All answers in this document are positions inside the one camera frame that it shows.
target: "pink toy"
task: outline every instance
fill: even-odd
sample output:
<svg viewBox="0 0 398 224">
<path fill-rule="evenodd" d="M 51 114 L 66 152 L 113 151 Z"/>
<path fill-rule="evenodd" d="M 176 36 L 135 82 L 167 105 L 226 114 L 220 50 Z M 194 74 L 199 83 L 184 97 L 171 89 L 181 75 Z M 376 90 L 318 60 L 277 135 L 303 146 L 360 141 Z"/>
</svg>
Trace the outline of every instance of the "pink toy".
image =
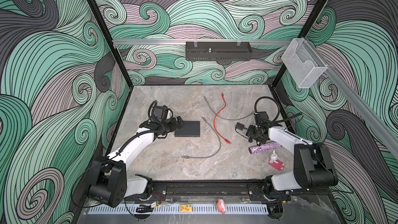
<svg viewBox="0 0 398 224">
<path fill-rule="evenodd" d="M 275 150 L 272 152 L 268 164 L 277 170 L 283 170 L 283 166 L 285 165 L 281 160 L 278 159 L 278 155 L 275 153 Z"/>
<path fill-rule="evenodd" d="M 222 214 L 225 214 L 225 212 L 226 212 L 226 206 L 225 206 L 225 203 L 224 203 L 224 200 L 222 200 L 222 199 L 218 199 L 218 202 L 217 202 L 217 209 L 222 213 Z"/>
</svg>

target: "yellow label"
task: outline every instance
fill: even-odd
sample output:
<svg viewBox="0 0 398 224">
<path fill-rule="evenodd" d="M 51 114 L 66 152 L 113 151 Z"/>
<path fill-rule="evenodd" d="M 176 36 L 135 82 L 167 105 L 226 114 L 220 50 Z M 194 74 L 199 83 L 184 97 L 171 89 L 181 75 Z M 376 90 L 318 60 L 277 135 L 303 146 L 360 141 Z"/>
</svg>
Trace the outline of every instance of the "yellow label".
<svg viewBox="0 0 398 224">
<path fill-rule="evenodd" d="M 192 212 L 192 204 L 180 205 L 179 212 Z"/>
</svg>

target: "pink glitter cylinder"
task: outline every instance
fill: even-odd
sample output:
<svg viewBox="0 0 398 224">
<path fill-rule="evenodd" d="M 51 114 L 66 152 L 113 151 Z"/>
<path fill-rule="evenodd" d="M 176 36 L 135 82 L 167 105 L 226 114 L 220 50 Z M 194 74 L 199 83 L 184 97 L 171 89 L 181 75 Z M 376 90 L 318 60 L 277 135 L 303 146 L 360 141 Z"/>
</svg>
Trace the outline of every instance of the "pink glitter cylinder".
<svg viewBox="0 0 398 224">
<path fill-rule="evenodd" d="M 271 141 L 266 144 L 262 144 L 261 146 L 252 146 L 249 147 L 250 154 L 257 153 L 257 152 L 264 152 L 268 150 L 273 150 L 281 147 L 281 145 L 275 141 Z"/>
</svg>

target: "gray marble surface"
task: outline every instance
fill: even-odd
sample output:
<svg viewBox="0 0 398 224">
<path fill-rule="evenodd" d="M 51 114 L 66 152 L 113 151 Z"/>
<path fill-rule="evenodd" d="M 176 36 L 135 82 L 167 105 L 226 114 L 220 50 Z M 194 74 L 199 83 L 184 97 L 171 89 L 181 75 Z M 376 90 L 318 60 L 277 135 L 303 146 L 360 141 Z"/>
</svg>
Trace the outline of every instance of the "gray marble surface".
<svg viewBox="0 0 398 224">
<path fill-rule="evenodd" d="M 127 178 L 142 174 L 154 180 L 199 180 L 199 179 L 263 179 L 292 171 L 293 156 L 283 147 L 276 149 L 280 160 L 285 163 L 281 172 L 268 165 L 272 151 L 250 154 L 248 148 L 255 145 L 235 132 L 237 121 L 216 119 L 217 130 L 231 144 L 221 139 L 221 150 L 208 159 L 183 159 L 182 156 L 209 156 L 219 146 L 215 132 L 202 120 L 212 124 L 214 114 L 207 106 L 205 96 L 214 110 L 219 111 L 224 102 L 226 108 L 220 113 L 224 118 L 240 118 L 254 111 L 254 103 L 261 96 L 272 97 L 267 85 L 187 85 L 187 86 L 135 86 L 127 105 L 112 150 L 120 147 L 134 135 L 138 126 L 145 121 L 148 107 L 157 100 L 166 105 L 185 121 L 201 121 L 201 136 L 198 138 L 174 137 L 156 139 L 136 157 L 127 169 Z M 267 111 L 273 119 L 276 105 L 270 100 L 261 100 L 258 111 Z M 238 121 L 248 127 L 254 124 L 250 116 Z"/>
</svg>

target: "white bunny figurine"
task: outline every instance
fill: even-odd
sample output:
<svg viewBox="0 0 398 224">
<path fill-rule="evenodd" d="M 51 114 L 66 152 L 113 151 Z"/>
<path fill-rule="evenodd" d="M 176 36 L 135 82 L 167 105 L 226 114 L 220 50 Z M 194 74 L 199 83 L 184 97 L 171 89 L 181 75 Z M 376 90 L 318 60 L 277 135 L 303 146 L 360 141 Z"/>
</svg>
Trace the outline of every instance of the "white bunny figurine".
<svg viewBox="0 0 398 224">
<path fill-rule="evenodd" d="M 270 163 L 278 163 L 278 155 L 275 153 L 275 150 L 272 152 L 271 157 L 269 158 Z"/>
</svg>

